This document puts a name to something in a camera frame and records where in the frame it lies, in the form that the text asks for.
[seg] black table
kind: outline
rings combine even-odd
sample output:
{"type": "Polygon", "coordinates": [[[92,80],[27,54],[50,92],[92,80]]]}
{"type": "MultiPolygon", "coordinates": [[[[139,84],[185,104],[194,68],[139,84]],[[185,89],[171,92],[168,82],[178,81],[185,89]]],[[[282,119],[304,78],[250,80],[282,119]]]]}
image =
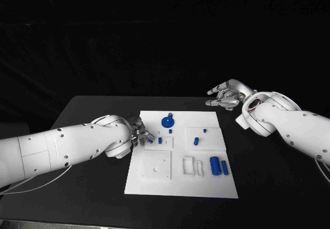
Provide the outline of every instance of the black table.
{"type": "MultiPolygon", "coordinates": [[[[293,225],[327,220],[330,184],[312,159],[278,133],[260,137],[234,122],[233,112],[204,105],[210,98],[76,96],[51,128],[90,122],[105,114],[126,118],[139,110],[216,111],[239,199],[125,195],[131,154],[102,153],[74,165],[46,187],[0,201],[0,218],[123,228],[208,228],[293,225]]],[[[50,181],[37,176],[17,191],[50,181]]]]}

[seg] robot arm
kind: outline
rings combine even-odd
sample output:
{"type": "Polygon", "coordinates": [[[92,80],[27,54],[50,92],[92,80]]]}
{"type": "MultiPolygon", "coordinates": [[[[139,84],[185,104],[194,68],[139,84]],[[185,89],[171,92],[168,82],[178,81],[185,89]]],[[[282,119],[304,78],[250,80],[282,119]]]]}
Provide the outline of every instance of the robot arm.
{"type": "Polygon", "coordinates": [[[154,140],[141,118],[131,123],[105,115],[89,124],[67,126],[0,140],[0,187],[93,159],[103,151],[122,158],[131,145],[154,140]]]}
{"type": "MultiPolygon", "coordinates": [[[[207,94],[214,92],[231,92],[230,99],[233,98],[236,101],[234,106],[239,102],[243,103],[242,114],[236,118],[243,129],[250,128],[263,137],[278,130],[291,147],[330,165],[328,118],[301,111],[293,101],[282,94],[256,92],[236,80],[229,80],[220,84],[207,94]]],[[[226,110],[234,107],[221,98],[206,101],[206,105],[219,105],[226,110]]]]}

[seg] small blue piece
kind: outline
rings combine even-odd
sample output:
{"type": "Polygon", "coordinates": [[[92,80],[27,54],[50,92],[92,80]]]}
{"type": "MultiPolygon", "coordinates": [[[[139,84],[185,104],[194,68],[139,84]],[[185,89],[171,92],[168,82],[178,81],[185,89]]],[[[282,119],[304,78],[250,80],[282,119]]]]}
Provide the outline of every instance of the small blue piece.
{"type": "Polygon", "coordinates": [[[210,169],[214,176],[221,174],[219,158],[216,156],[210,157],[210,169]]]}
{"type": "Polygon", "coordinates": [[[223,174],[227,175],[229,173],[227,173],[224,161],[221,161],[221,169],[223,169],[223,174]]]}
{"type": "Polygon", "coordinates": [[[164,128],[170,128],[170,127],[174,125],[174,119],[172,119],[171,117],[172,117],[172,114],[168,113],[168,117],[164,117],[164,118],[161,119],[161,126],[162,126],[164,128]]]}
{"type": "Polygon", "coordinates": [[[197,142],[198,142],[198,138],[195,137],[194,138],[194,145],[197,145],[197,142]]]}

